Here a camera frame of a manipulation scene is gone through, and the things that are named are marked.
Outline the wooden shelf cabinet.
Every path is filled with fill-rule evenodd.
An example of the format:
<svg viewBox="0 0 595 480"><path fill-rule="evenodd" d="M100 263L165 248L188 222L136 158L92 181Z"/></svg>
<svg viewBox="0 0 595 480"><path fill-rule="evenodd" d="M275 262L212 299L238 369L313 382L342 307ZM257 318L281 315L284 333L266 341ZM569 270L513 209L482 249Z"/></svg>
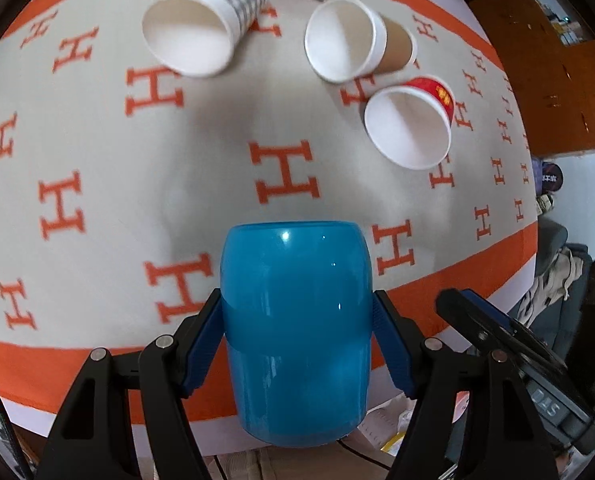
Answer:
<svg viewBox="0 0 595 480"><path fill-rule="evenodd" d="M595 151L595 39L563 44L536 0L472 0L536 156Z"/></svg>

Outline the brown sleeve paper cup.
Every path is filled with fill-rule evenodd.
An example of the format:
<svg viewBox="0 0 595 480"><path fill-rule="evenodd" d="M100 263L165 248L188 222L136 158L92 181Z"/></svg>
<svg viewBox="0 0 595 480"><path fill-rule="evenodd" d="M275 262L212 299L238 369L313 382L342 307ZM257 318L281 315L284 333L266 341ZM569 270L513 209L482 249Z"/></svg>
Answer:
<svg viewBox="0 0 595 480"><path fill-rule="evenodd" d="M330 84L394 74L417 61L414 36L360 0L328 0L317 6L304 34L314 72Z"/></svg>

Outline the orange beige H table runner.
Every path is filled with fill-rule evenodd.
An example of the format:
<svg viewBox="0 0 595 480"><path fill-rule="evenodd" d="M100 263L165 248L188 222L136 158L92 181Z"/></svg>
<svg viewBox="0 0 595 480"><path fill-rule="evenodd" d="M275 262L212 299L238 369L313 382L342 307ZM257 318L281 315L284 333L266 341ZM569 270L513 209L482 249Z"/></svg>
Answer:
<svg viewBox="0 0 595 480"><path fill-rule="evenodd" d="M0 395L46 434L91 348L174 330L218 283L239 223L357 223L375 286L429 334L436 292L509 310L529 288L529 150L497 54L463 0L363 0L417 38L412 75L453 89L445 162L410 171L363 128L367 77L306 61L315 0L270 0L227 72L164 68L141 34L156 0L11 0L0 40Z"/></svg>

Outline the blue plastic cup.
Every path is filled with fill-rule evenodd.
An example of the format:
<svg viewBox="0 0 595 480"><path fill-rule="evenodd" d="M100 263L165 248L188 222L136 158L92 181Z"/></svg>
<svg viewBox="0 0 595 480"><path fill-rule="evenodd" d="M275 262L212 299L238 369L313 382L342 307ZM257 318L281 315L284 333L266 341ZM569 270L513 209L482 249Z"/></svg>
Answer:
<svg viewBox="0 0 595 480"><path fill-rule="evenodd" d="M359 226L235 226L220 292L244 430L283 448L352 432L367 411L372 337L372 271Z"/></svg>

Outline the grey checked paper cup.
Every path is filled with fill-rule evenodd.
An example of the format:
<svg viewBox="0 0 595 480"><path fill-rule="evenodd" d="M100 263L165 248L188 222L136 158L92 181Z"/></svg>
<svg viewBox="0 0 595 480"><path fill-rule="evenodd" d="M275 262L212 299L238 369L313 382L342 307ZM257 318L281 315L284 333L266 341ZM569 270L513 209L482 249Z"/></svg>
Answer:
<svg viewBox="0 0 595 480"><path fill-rule="evenodd" d="M158 0L142 18L142 36L165 67L189 77L226 70L267 0Z"/></svg>

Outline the red paper cup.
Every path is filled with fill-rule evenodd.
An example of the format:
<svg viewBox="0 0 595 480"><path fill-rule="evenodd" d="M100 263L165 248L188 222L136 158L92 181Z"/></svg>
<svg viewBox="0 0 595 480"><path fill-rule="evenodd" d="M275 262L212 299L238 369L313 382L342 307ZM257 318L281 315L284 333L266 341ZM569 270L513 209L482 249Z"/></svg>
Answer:
<svg viewBox="0 0 595 480"><path fill-rule="evenodd" d="M455 105L444 80L422 75L371 96L363 123L373 145L391 162L430 169L449 152Z"/></svg>

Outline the cardboard box with items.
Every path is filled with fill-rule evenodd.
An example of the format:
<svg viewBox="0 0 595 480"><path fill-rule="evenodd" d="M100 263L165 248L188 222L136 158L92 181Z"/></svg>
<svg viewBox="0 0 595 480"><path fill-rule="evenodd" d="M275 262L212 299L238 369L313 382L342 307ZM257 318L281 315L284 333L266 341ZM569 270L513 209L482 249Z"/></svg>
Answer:
<svg viewBox="0 0 595 480"><path fill-rule="evenodd" d="M555 204L555 193L562 188L563 172L555 162L532 158L532 170L535 183L537 214L551 211Z"/></svg>

